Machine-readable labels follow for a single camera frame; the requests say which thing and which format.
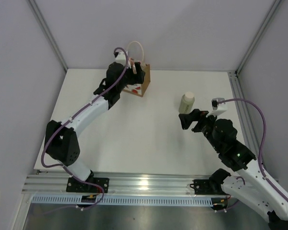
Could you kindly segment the green bottle white cap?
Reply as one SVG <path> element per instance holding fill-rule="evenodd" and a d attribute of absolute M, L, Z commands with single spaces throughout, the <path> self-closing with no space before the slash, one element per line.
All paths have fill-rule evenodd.
<path fill-rule="evenodd" d="M 181 98 L 179 113 L 189 114 L 191 112 L 194 102 L 195 102 L 194 94 L 192 92 L 186 92 Z"/>

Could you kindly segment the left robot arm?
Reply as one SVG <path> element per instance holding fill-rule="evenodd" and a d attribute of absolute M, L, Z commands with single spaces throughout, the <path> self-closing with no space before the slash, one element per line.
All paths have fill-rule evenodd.
<path fill-rule="evenodd" d="M 44 161 L 47 154 L 57 161 L 56 166 L 61 166 L 76 178 L 79 189 L 83 192 L 91 191 L 94 187 L 94 180 L 91 178 L 93 172 L 80 160 L 78 138 L 87 126 L 120 99 L 120 94 L 127 85 L 142 84 L 144 77 L 145 72 L 140 62 L 129 63 L 128 66 L 118 62 L 110 64 L 106 77 L 87 104 L 65 120 L 48 122 L 41 155 L 43 167 L 48 167 Z"/>

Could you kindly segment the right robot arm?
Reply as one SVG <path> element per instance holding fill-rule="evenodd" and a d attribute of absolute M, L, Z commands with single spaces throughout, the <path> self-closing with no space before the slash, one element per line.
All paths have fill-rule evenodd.
<path fill-rule="evenodd" d="M 184 130 L 196 122 L 192 131 L 202 133 L 221 162 L 252 185 L 237 182 L 230 173 L 219 169 L 209 178 L 210 190 L 235 197 L 259 214 L 270 229 L 288 230 L 288 193 L 268 174 L 261 173 L 256 156 L 237 140 L 232 121 L 218 119 L 199 109 L 179 114 L 179 119 Z"/>

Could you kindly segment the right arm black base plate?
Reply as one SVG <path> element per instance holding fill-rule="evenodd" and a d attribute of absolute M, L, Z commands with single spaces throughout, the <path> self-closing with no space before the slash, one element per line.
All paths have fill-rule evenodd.
<path fill-rule="evenodd" d="M 189 185 L 196 195 L 224 195 L 220 184 L 209 179 L 194 179 Z"/>

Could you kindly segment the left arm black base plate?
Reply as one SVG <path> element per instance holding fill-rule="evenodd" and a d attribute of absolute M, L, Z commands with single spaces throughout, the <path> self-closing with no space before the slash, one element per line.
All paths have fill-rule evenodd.
<path fill-rule="evenodd" d="M 89 177 L 86 180 L 86 182 L 88 183 L 96 184 L 100 186 L 101 188 L 103 188 L 104 193 L 108 192 L 109 181 L 110 179 L 106 177 L 95 177 L 93 172 L 90 173 Z M 66 192 L 69 192 L 69 193 L 102 193 L 102 190 L 99 187 L 79 182 L 75 178 L 70 177 L 67 182 Z"/>

